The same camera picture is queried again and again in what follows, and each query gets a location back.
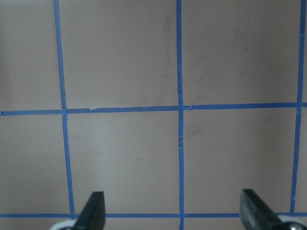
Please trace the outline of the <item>large right gripper black right finger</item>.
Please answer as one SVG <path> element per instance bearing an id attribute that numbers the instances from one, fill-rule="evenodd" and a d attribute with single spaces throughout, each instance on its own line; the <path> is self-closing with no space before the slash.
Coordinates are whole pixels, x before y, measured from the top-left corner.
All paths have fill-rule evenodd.
<path id="1" fill-rule="evenodd" d="M 246 230 L 305 230 L 298 218 L 277 215 L 252 189 L 240 191 L 240 220 Z"/>

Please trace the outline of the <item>large right gripper black left finger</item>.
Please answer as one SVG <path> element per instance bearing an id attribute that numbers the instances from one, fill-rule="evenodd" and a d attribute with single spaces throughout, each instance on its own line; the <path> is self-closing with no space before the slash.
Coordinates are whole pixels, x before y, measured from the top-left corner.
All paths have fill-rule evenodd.
<path id="1" fill-rule="evenodd" d="M 103 230 L 105 222 L 106 210 L 104 192 L 92 192 L 72 229 Z"/>

